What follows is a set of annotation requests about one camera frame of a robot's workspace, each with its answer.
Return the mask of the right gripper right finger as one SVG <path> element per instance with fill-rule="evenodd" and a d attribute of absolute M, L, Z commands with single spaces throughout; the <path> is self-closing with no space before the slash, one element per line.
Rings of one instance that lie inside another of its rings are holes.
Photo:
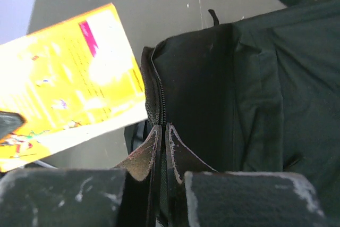
<path fill-rule="evenodd" d="M 169 226 L 327 226 L 313 185 L 291 172 L 216 172 L 165 131 Z"/>

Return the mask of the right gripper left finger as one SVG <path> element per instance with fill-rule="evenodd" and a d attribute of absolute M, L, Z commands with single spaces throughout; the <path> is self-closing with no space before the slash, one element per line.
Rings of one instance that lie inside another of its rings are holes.
<path fill-rule="evenodd" d="M 1 226 L 155 226 L 162 128 L 112 169 L 18 169 L 1 178 Z"/>

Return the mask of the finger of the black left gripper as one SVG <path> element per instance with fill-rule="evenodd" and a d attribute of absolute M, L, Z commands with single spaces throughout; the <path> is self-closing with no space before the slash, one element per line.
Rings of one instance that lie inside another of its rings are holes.
<path fill-rule="evenodd" d="M 25 118 L 19 113 L 0 113 L 0 139 L 17 130 L 26 123 Z"/>

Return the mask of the orange paperback book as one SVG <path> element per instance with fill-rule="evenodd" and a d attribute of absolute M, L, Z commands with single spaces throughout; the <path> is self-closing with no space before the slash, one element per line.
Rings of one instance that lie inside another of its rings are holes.
<path fill-rule="evenodd" d="M 113 4 L 1 45 L 1 172 L 143 121 L 145 86 Z"/>

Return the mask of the black student backpack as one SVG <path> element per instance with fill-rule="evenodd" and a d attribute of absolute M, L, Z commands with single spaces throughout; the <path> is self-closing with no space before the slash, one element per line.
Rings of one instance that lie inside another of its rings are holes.
<path fill-rule="evenodd" d="M 216 172 L 291 172 L 339 226 L 339 0 L 285 8 L 145 47 L 148 119 L 161 126 L 156 222 L 168 224 L 165 131 Z"/>

